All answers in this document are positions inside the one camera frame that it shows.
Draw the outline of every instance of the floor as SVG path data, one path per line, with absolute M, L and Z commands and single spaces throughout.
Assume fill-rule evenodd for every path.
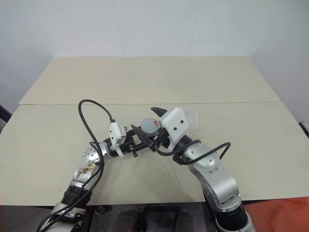
M 197 221 L 199 232 L 215 232 L 205 203 L 113 205 L 102 214 L 94 214 L 91 232 L 106 232 L 117 215 L 128 209 L 147 211 L 147 232 L 172 232 L 175 208 L 187 209 Z M 1 206 L 1 232 L 32 232 L 50 209 L 33 206 Z

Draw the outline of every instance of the white wall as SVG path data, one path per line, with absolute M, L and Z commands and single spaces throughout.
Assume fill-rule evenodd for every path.
M 251 56 L 309 120 L 307 0 L 1 0 L 0 103 L 11 112 L 52 56 Z

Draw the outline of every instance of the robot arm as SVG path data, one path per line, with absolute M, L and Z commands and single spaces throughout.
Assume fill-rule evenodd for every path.
M 137 151 L 146 147 L 161 155 L 173 155 L 175 162 L 188 165 L 189 170 L 200 181 L 205 199 L 215 215 L 219 231 L 255 232 L 249 214 L 242 207 L 238 186 L 220 162 L 220 156 L 214 149 L 202 145 L 200 140 L 192 141 L 185 135 L 189 124 L 184 110 L 181 108 L 169 111 L 160 108 L 152 108 L 152 110 L 160 117 L 159 121 L 148 118 L 140 127 L 131 125 L 132 130 L 129 131 L 118 122 L 114 120 L 111 122 L 109 138 L 99 144 L 104 160 L 110 161 L 113 157 L 123 157 L 130 152 L 137 157 Z M 140 144 L 135 144 L 134 135 L 141 140 Z M 159 150 L 161 146 L 167 151 Z M 65 214 L 63 219 L 67 223 L 57 222 L 48 229 L 49 232 L 79 229 L 85 214 L 85 206 L 92 194 L 89 190 L 92 190 L 93 184 L 98 179 L 97 173 L 100 169 L 98 162 L 98 151 L 94 145 L 91 145 L 85 150 L 83 161 L 75 171 L 62 201 L 52 210 L 54 217 Z M 66 212 L 68 206 L 81 196 L 84 196 L 83 200 Z M 47 231 L 44 227 L 49 221 L 51 220 L 47 220 L 40 226 L 42 231 Z

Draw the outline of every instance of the wire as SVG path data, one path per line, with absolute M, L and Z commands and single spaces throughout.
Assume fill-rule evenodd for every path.
M 201 141 L 199 139 L 193 140 L 193 141 L 189 142 L 188 144 L 186 144 L 185 146 L 182 146 L 181 148 L 174 150 L 174 151 L 171 151 L 171 152 L 160 151 L 158 145 L 156 145 L 154 148 L 155 148 L 155 151 L 158 154 L 160 154 L 161 156 L 172 156 L 172 155 L 175 155 L 178 152 L 181 152 L 181 151 L 187 149 L 189 146 L 191 146 L 193 144 L 197 144 L 197 143 L 201 143 Z
M 194 160 L 191 160 L 191 161 L 188 161 L 188 162 L 183 162 L 182 165 L 189 165 L 189 164 L 193 164 L 193 163 L 195 163 L 195 162 L 198 162 L 199 160 L 201 160 L 201 159 L 203 159 L 203 158 L 205 158 L 205 157 L 211 155 L 212 153 L 214 153 L 214 152 L 220 150 L 221 148 L 223 148 L 223 147 L 225 147 L 225 146 L 226 146 L 226 148 L 224 149 L 224 151 L 223 151 L 222 154 L 220 155 L 220 159 L 222 159 L 222 157 L 224 156 L 224 154 L 227 152 L 227 150 L 228 150 L 228 149 L 230 148 L 230 146 L 231 146 L 231 143 L 230 143 L 230 142 L 226 142 L 226 143 L 224 143 L 224 144 L 221 144 L 220 146 L 217 146 L 217 147 L 214 148 L 213 150 L 211 150 L 211 151 L 205 153 L 204 155 L 202 155 L 202 156 L 200 156 L 200 157 L 198 157 L 198 158 L 196 158 L 196 159 L 194 159 Z
M 84 126 L 86 127 L 86 130 L 88 131 L 88 133 L 90 134 L 91 138 L 93 139 L 94 141 L 94 144 L 96 145 L 96 147 L 90 143 L 90 145 L 96 150 L 96 152 L 98 153 L 99 155 L 99 160 L 100 160 L 100 168 L 98 171 L 100 171 L 99 173 L 99 176 L 98 178 L 96 179 L 95 183 L 91 186 L 91 188 L 85 192 L 82 196 L 80 196 L 73 204 L 69 204 L 67 205 L 66 207 L 62 208 L 62 209 L 59 209 L 55 212 L 53 212 L 52 214 L 50 214 L 49 216 L 45 217 L 41 223 L 39 224 L 38 228 L 37 228 L 37 232 L 45 232 L 48 228 L 50 228 L 53 224 L 55 224 L 57 221 L 59 221 L 62 217 L 64 217 L 72 208 L 74 208 L 75 205 L 77 205 L 85 196 L 87 196 L 93 189 L 94 187 L 98 184 L 99 180 L 101 179 L 102 175 L 103 175 L 103 170 L 104 170 L 104 157 L 103 157 L 103 153 L 102 153 L 102 150 L 101 150 L 101 147 L 99 146 L 99 143 L 96 139 L 96 137 L 94 136 L 93 132 L 91 131 L 91 129 L 89 128 L 85 118 L 84 118 L 84 115 L 83 115 L 83 112 L 82 112 L 82 104 L 84 102 L 91 102 L 97 106 L 99 106 L 100 108 L 102 108 L 109 116 L 110 118 L 110 122 L 114 122 L 113 118 L 112 118 L 112 115 L 111 113 L 104 107 L 102 106 L 101 104 L 97 103 L 96 101 L 93 101 L 93 100 L 82 100 L 78 103 L 78 112 L 79 112 L 79 115 L 80 115 L 80 118 L 84 124 Z M 97 175 L 98 171 L 92 175 L 90 177 L 90 179 L 92 179 L 94 176 Z M 86 186 L 86 184 L 90 181 L 90 179 L 88 181 L 86 181 L 82 187 L 82 189 L 84 189 L 84 187 Z M 51 221 L 50 223 L 48 223 L 43 229 L 41 229 L 42 225 L 49 219 L 51 218 L 52 216 L 60 213 L 64 211 L 60 216 L 58 216 L 56 219 L 54 219 L 53 221 Z

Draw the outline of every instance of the red object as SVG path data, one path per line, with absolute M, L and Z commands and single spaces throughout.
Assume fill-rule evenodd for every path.
M 245 206 L 259 232 L 309 232 L 309 197 Z

